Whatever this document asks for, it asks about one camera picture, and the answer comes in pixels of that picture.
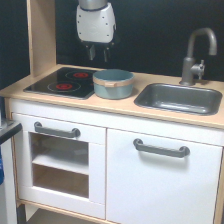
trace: stovetop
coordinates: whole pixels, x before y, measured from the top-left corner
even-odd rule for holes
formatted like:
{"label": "stovetop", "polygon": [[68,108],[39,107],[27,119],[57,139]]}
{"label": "stovetop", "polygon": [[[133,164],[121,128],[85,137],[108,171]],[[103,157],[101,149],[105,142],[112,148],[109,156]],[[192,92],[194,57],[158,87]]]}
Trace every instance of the stovetop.
{"label": "stovetop", "polygon": [[63,67],[27,87],[24,92],[87,99],[94,93],[94,72],[96,71]]}

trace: dark background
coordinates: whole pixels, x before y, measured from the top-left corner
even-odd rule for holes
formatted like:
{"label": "dark background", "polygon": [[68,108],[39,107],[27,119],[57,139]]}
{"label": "dark background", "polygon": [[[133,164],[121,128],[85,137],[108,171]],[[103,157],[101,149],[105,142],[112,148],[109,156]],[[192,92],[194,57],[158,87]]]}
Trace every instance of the dark background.
{"label": "dark background", "polygon": [[[77,39],[78,0],[56,0],[57,63],[181,77],[190,34],[210,27],[218,55],[208,56],[208,38],[198,37],[195,57],[205,60],[204,79],[224,81],[223,0],[111,0],[121,42],[110,62],[97,51],[89,61]],[[0,0],[0,89],[29,75],[26,0]]]}

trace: silver faucet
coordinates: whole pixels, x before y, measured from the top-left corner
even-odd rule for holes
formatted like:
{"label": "silver faucet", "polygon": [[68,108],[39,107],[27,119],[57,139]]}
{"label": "silver faucet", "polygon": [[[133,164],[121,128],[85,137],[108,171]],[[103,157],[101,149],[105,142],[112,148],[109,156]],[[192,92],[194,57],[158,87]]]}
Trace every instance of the silver faucet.
{"label": "silver faucet", "polygon": [[202,79],[204,75],[204,60],[201,60],[201,64],[194,64],[195,59],[193,58],[195,38],[199,35],[208,35],[210,42],[209,55],[217,54],[217,41],[214,32],[210,28],[195,30],[190,36],[187,57],[184,58],[182,80],[180,81],[180,84],[184,86],[192,86],[195,84],[194,75],[198,75],[199,79]]}

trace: white cabinet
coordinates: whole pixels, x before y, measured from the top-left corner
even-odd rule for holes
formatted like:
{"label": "white cabinet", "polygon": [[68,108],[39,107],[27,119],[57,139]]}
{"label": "white cabinet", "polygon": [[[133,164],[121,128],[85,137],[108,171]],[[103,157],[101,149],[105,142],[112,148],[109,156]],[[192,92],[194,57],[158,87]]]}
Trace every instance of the white cabinet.
{"label": "white cabinet", "polygon": [[106,129],[15,113],[13,119],[23,126],[15,136],[19,198],[105,219]]}
{"label": "white cabinet", "polygon": [[[15,136],[22,203],[99,223],[214,224],[223,130],[16,99],[10,110],[23,125]],[[81,135],[55,136],[74,129]],[[190,154],[139,152],[135,139]]]}
{"label": "white cabinet", "polygon": [[[184,158],[133,145],[190,149]],[[122,224],[212,224],[222,147],[108,130],[106,219]]]}

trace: sink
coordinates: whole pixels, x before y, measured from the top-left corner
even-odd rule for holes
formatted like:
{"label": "sink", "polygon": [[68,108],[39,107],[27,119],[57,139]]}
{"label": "sink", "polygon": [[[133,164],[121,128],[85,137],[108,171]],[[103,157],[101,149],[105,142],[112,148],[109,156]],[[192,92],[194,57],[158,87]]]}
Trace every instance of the sink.
{"label": "sink", "polygon": [[140,107],[197,115],[213,115],[219,110],[222,94],[216,90],[167,84],[151,84],[135,99]]}

